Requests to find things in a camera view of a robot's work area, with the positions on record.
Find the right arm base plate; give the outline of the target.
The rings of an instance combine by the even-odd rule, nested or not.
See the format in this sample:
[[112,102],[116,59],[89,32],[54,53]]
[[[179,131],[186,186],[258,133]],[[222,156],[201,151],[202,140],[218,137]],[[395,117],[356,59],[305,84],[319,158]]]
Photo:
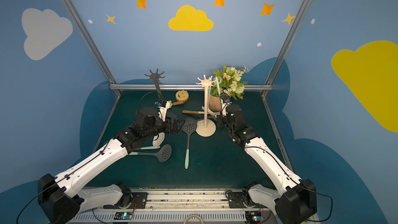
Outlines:
[[259,204],[253,203],[242,192],[227,191],[225,196],[228,200],[229,208],[260,208]]

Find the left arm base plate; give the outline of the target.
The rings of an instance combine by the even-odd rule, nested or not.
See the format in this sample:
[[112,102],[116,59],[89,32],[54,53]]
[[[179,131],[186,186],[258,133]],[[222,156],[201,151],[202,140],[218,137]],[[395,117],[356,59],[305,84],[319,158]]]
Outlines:
[[104,205],[104,209],[144,209],[148,198],[147,192],[124,194],[114,205]]

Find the cream utensil rack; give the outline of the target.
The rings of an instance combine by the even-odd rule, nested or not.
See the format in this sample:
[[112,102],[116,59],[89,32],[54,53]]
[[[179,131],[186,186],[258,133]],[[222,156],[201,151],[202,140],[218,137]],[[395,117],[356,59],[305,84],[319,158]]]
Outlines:
[[206,138],[212,136],[216,131],[216,124],[213,121],[208,120],[209,88],[213,85],[213,82],[205,75],[203,79],[198,77],[198,80],[200,82],[197,83],[197,85],[204,88],[204,119],[197,122],[196,132],[199,136]]

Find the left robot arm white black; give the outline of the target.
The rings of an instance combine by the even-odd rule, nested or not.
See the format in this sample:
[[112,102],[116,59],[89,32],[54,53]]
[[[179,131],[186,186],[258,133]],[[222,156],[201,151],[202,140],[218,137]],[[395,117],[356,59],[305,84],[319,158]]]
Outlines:
[[175,114],[160,113],[145,108],[136,113],[132,125],[122,129],[98,151],[56,176],[46,174],[38,181],[38,204],[52,224],[66,224],[78,213],[101,205],[120,202],[127,191],[117,186],[115,190],[91,196],[80,193],[88,182],[116,161],[142,147],[151,137],[160,133],[177,134],[185,121]]

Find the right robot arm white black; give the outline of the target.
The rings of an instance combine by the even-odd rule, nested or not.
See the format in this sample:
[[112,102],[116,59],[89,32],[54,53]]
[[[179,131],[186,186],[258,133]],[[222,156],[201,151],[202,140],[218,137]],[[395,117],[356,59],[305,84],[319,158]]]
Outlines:
[[248,185],[243,192],[249,204],[267,207],[283,224],[300,224],[316,214],[315,184],[302,180],[274,155],[255,129],[246,125],[240,106],[226,106],[217,122],[228,129],[230,140],[252,157],[275,186],[271,190],[261,184]]

